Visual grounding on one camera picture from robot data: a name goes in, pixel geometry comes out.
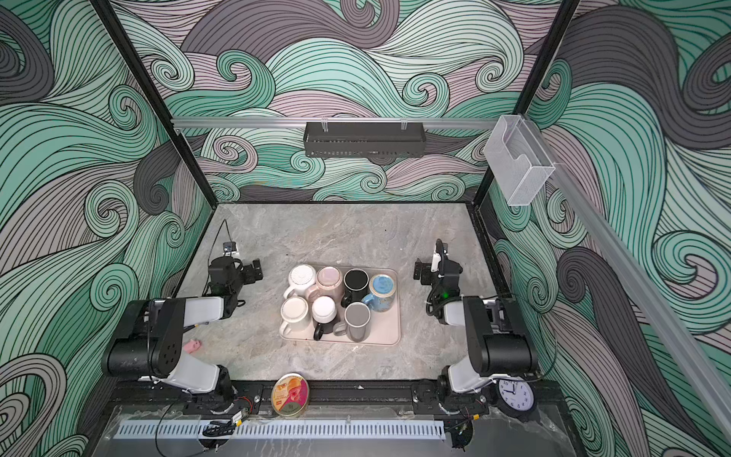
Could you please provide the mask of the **aluminium rail right wall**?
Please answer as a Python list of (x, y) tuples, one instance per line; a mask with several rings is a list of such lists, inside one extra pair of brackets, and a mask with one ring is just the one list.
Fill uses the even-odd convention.
[(613, 228), (586, 199), (565, 162), (556, 157), (537, 125), (531, 120), (525, 123), (530, 137), (538, 144), (539, 154), (553, 165), (552, 176), (558, 187), (576, 215), (583, 221), (589, 234), (596, 240), (607, 264), (613, 268), (629, 297), (639, 306), (648, 323), (655, 329), (656, 335), (673, 356), (725, 438), (729, 438), (730, 386), (723, 375), (673, 312), (670, 304)]

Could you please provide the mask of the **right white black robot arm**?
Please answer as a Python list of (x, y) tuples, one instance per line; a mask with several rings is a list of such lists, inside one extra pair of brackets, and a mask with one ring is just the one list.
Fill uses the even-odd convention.
[(429, 287), (426, 314), (445, 326), (461, 327), (468, 355), (443, 368), (440, 395), (478, 392), (487, 385), (515, 380), (536, 371), (538, 355), (519, 317), (508, 313), (506, 301), (496, 296), (464, 295), (459, 288), (462, 266), (435, 253), (417, 260), (413, 278)]

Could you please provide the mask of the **aluminium rail wall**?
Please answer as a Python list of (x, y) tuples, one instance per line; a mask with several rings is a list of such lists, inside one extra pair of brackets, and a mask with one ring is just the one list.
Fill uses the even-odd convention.
[(173, 117), (175, 129), (304, 129), (308, 123), (320, 124), (394, 124), (407, 126), (422, 124), (425, 129), (493, 129), (497, 118), (384, 118), (384, 117), (268, 117), (268, 116), (186, 116)]
[(723, 375), (673, 312), (670, 304), (613, 228), (586, 199), (565, 162), (556, 157), (537, 125), (531, 120), (525, 123), (530, 137), (538, 144), (539, 154), (553, 165), (552, 176), (558, 187), (576, 215), (583, 221), (589, 234), (596, 240), (607, 264), (613, 268), (629, 297), (639, 306), (648, 323), (655, 329), (656, 335), (673, 356), (725, 438), (729, 438), (730, 386)]

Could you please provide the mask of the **grey upside-down mug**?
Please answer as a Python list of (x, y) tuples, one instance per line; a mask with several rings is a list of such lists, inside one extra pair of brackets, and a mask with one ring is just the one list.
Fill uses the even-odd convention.
[(354, 343), (362, 343), (369, 336), (371, 311), (361, 302), (350, 304), (344, 311), (343, 319), (333, 326), (335, 336), (346, 336)]

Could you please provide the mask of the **black wall shelf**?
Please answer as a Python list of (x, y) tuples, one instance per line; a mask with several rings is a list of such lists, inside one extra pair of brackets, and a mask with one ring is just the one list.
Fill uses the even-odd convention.
[(304, 131), (306, 155), (315, 158), (419, 157), (426, 150), (422, 124), (320, 124)]

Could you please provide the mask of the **small pink pig toy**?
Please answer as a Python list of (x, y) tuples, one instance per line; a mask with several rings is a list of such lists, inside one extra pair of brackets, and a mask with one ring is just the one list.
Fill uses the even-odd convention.
[(188, 354), (192, 354), (194, 352), (197, 352), (197, 350), (200, 350), (201, 346), (202, 346), (201, 341), (192, 339), (192, 340), (186, 342), (186, 344), (184, 344), (183, 350), (184, 350), (184, 352), (186, 352)]

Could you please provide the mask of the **round colourful tin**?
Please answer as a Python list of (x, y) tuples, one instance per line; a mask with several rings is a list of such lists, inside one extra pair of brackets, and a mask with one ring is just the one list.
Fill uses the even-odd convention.
[(298, 373), (281, 377), (271, 391), (271, 405), (282, 417), (294, 418), (301, 415), (310, 402), (310, 385)]

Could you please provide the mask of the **black speckled upside-down mug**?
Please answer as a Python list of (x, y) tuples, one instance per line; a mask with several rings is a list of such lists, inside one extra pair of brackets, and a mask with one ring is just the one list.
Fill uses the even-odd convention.
[(345, 292), (341, 306), (347, 308), (352, 303), (363, 302), (369, 294), (369, 275), (361, 268), (352, 268), (344, 276)]

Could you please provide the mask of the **black mug white base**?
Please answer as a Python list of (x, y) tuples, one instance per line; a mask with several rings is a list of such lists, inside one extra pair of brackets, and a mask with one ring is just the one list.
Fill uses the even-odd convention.
[(320, 341), (324, 335), (333, 334), (334, 327), (339, 323), (339, 315), (334, 300), (329, 296), (320, 296), (311, 305), (314, 321), (313, 339)]

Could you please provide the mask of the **pink upside-down mug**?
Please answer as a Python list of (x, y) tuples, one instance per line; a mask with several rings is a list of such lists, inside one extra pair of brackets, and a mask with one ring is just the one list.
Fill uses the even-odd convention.
[(325, 267), (317, 272), (315, 284), (308, 288), (305, 298), (313, 302), (321, 296), (332, 298), (339, 303), (345, 294), (344, 276), (338, 268)]

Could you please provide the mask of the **black round wall clock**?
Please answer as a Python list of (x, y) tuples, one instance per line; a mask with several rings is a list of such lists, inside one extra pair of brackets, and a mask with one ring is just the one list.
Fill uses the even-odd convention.
[(497, 407), (505, 415), (521, 421), (531, 419), (537, 401), (530, 384), (520, 378), (502, 378), (495, 382)]

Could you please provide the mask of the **cream mug red inside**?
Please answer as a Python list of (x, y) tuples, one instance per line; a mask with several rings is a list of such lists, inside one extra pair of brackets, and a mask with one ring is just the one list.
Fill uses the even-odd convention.
[(311, 323), (310, 305), (306, 299), (299, 296), (286, 299), (281, 306), (280, 313), (283, 320), (279, 327), (281, 336), (304, 331)]

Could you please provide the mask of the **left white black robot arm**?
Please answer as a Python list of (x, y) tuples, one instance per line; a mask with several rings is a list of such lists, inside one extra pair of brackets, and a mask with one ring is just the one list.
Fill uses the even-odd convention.
[(260, 260), (246, 265), (237, 257), (220, 256), (209, 264), (209, 285), (202, 296), (129, 302), (103, 352), (104, 375), (144, 378), (231, 401), (235, 393), (228, 370), (186, 352), (183, 336), (198, 325), (230, 318), (245, 303), (241, 289), (263, 278)]

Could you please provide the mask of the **clear acrylic wall holder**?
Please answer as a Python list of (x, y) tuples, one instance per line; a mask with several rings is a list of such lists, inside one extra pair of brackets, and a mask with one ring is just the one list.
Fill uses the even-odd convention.
[(529, 206), (555, 166), (537, 124), (522, 115), (502, 115), (485, 143), (484, 156), (511, 207)]

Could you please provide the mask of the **aluminium rail back wall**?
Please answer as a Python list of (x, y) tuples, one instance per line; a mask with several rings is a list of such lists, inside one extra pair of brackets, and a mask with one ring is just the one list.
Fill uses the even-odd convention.
[(384, 118), (384, 117), (268, 117), (268, 116), (186, 116), (173, 117), (175, 129), (304, 129), (308, 123), (320, 124), (394, 124), (407, 126), (422, 124), (425, 129), (493, 129), (497, 118)]

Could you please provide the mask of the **blue glazed upside-down mug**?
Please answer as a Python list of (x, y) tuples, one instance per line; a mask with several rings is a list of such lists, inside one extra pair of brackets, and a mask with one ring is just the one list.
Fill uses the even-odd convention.
[(363, 303), (374, 312), (387, 312), (396, 295), (396, 282), (387, 274), (377, 274), (369, 282), (369, 293)]

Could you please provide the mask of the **beige rectangular tray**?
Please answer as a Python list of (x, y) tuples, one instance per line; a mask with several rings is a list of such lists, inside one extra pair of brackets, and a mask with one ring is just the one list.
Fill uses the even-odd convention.
[[(395, 270), (390, 268), (364, 268), (370, 278), (376, 276), (389, 276), (393, 282), (393, 294), (388, 310), (375, 310), (371, 312), (369, 322), (369, 334), (363, 342), (357, 345), (369, 345), (388, 347), (397, 345), (402, 336), (401, 332), (401, 304), (398, 295), (398, 276)], [(314, 323), (309, 324), (305, 329), (298, 331), (286, 331), (281, 325), (280, 336), (291, 341), (313, 341)]]

